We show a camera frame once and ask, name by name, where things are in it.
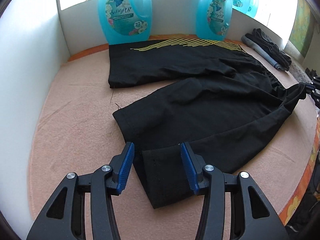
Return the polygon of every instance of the black clamp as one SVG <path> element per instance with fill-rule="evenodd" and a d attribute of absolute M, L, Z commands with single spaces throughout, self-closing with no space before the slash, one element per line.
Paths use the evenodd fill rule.
<path fill-rule="evenodd" d="M 111 195 L 124 190 L 134 157 L 134 144 L 95 172 L 68 173 L 42 208 L 27 240 L 85 240 L 84 194 L 91 193 L 91 224 L 94 240 L 120 240 Z"/>
<path fill-rule="evenodd" d="M 311 83 L 301 82 L 306 86 L 306 93 L 311 95 L 316 107 L 320 108 L 320 94 L 317 90 L 320 90 L 320 77 L 313 77 Z"/>
<path fill-rule="evenodd" d="M 267 197 L 245 171 L 237 176 L 207 165 L 188 142 L 181 158 L 190 188 L 204 195 L 196 240 L 222 240 L 225 192 L 231 193 L 230 240 L 288 240 L 287 232 Z"/>

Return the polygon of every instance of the yellow flower pattern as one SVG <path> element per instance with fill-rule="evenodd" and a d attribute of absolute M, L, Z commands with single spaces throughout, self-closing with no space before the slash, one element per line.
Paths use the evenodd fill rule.
<path fill-rule="evenodd" d="M 314 163 L 316 161 L 316 158 L 317 158 L 317 150 L 315 150 L 315 147 L 313 147 L 310 155 L 310 159 L 309 159 L 310 164 Z"/>
<path fill-rule="evenodd" d="M 295 196 L 292 204 L 288 207 L 287 219 L 285 220 L 285 225 L 289 222 L 290 218 L 293 216 L 294 212 L 297 210 L 301 200 L 298 200 L 298 197 Z"/>

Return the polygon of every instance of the wrinkled fabric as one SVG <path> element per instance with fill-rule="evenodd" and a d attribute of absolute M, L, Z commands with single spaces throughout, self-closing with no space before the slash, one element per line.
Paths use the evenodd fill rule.
<path fill-rule="evenodd" d="M 262 56 L 266 61 L 268 61 L 275 69 L 282 70 L 282 67 L 266 53 L 258 44 L 254 43 L 252 40 L 248 39 L 245 35 L 241 37 L 242 42 L 249 48 L 254 49 L 260 56 Z"/>
<path fill-rule="evenodd" d="M 189 141 L 206 163 L 233 173 L 269 143 L 306 97 L 303 84 L 285 89 L 242 51 L 174 45 L 132 52 L 137 46 L 122 44 L 121 57 L 110 51 L 110 67 L 121 73 L 118 85 L 154 82 L 159 73 L 161 79 L 184 78 L 113 113 L 124 140 L 135 144 L 133 165 L 154 208 L 193 194 L 179 143 Z M 116 80 L 113 74 L 109 81 Z"/>
<path fill-rule="evenodd" d="M 270 57 L 279 63 L 282 70 L 289 70 L 289 66 L 292 63 L 291 58 L 279 50 L 278 46 L 261 29 L 253 29 L 252 34 L 247 33 L 245 36 L 258 44 Z"/>

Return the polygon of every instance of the flower illustration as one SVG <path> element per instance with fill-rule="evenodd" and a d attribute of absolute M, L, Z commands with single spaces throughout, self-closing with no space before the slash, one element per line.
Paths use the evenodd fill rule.
<path fill-rule="evenodd" d="M 148 27 L 148 23 L 147 22 L 143 22 L 142 28 L 146 29 L 147 27 Z"/>
<path fill-rule="evenodd" d="M 133 29 L 132 31 L 129 32 L 129 36 L 136 34 L 138 29 Z"/>
<path fill-rule="evenodd" d="M 106 4 L 106 13 L 111 13 L 112 6 L 110 4 Z"/>
<path fill-rule="evenodd" d="M 209 7 L 208 7 L 208 12 L 210 12 L 210 13 L 213 12 L 213 7 L 212 7 L 212 6 L 209 6 Z"/>
<path fill-rule="evenodd" d="M 138 30 L 138 33 L 143 33 L 145 30 L 146 30 L 145 28 L 140 28 L 140 29 Z"/>
<path fill-rule="evenodd" d="M 240 1 L 237 1 L 237 5 L 236 5 L 237 7 L 242 7 L 243 6 L 243 3 L 242 2 L 240 2 Z"/>
<path fill-rule="evenodd" d="M 297 207 L 299 206 L 301 200 L 298 200 L 298 197 L 295 196 L 293 199 L 292 204 L 288 207 L 287 211 L 287 218 L 285 220 L 285 224 L 287 224 L 290 220 L 290 218 L 293 216 L 294 212 L 297 210 Z"/>
<path fill-rule="evenodd" d="M 317 151 L 314 150 L 314 148 L 312 149 L 311 151 L 311 155 L 310 155 L 310 158 L 309 158 L 309 165 L 310 167 L 312 167 L 314 165 L 314 162 L 316 161 L 317 159 Z"/>
<path fill-rule="evenodd" d="M 109 23 L 110 25 L 113 25 L 113 19 L 108 19 L 108 23 Z"/>

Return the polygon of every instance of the gray folded cloth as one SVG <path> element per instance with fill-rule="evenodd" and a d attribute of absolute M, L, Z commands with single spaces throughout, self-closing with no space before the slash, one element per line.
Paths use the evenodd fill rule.
<path fill-rule="evenodd" d="M 254 49 L 259 55 L 261 55 L 266 61 L 268 61 L 275 69 L 284 70 L 280 64 L 278 64 L 272 57 L 268 55 L 258 44 L 254 43 L 252 40 L 248 39 L 245 35 L 241 38 L 242 42 L 249 46 L 249 48 Z"/>

